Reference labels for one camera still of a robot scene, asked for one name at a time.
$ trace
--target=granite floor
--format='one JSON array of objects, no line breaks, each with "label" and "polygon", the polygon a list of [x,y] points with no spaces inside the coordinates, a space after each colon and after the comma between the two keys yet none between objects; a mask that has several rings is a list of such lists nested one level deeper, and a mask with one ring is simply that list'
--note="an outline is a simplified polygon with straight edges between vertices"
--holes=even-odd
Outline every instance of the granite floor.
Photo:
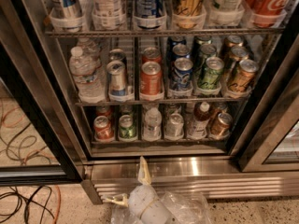
[{"label": "granite floor", "polygon": [[[58,206],[58,192],[54,186],[47,207],[54,214]],[[37,187],[18,187],[18,192],[29,198]],[[61,207],[57,224],[107,224],[110,223],[112,204],[93,205],[79,184],[61,185]],[[0,188],[0,196],[11,191],[10,188]],[[44,204],[50,190],[42,189],[34,197],[38,203]],[[207,200],[212,224],[297,224],[299,223],[299,197],[269,197],[246,200]],[[0,199],[0,223],[3,214],[12,213],[17,205],[17,198],[10,196]],[[25,203],[9,220],[3,223],[25,223]],[[43,209],[36,204],[30,204],[29,223],[53,223],[48,212],[40,222]]]}]

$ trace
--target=bottle cap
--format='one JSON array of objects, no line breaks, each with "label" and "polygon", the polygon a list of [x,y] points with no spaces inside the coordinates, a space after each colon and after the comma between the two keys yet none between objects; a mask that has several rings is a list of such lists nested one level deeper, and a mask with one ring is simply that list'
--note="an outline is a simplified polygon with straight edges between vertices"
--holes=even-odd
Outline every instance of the bottle cap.
[{"label": "bottle cap", "polygon": [[83,49],[81,47],[74,47],[71,49],[72,56],[78,57],[83,55]]},{"label": "bottle cap", "polygon": [[89,40],[89,38],[86,37],[81,37],[78,39],[79,42],[87,42]]},{"label": "bottle cap", "polygon": [[207,112],[209,109],[209,104],[207,102],[203,102],[200,104],[200,110],[203,112]]}]

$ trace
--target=terrazzo floor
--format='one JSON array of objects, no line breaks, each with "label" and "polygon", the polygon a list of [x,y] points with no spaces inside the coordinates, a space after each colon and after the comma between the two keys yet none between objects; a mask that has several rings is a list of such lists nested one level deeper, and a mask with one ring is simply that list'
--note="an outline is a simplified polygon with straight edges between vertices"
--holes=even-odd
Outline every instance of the terrazzo floor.
[{"label": "terrazzo floor", "polygon": [[[55,213],[57,207],[57,189],[52,188],[52,195],[47,207]],[[37,187],[18,187],[19,193],[29,197]],[[81,185],[61,185],[61,209],[57,224],[107,224],[110,223],[112,204],[93,205]],[[0,188],[0,195],[11,191]],[[42,189],[34,197],[38,203],[45,203],[48,189]],[[212,224],[297,224],[299,223],[299,197],[269,197],[255,199],[207,200]],[[16,197],[0,200],[0,215],[13,212]],[[42,208],[31,204],[29,223],[40,223]],[[20,211],[3,223],[24,222],[24,205]],[[41,223],[52,223],[53,218],[46,212]]]}]

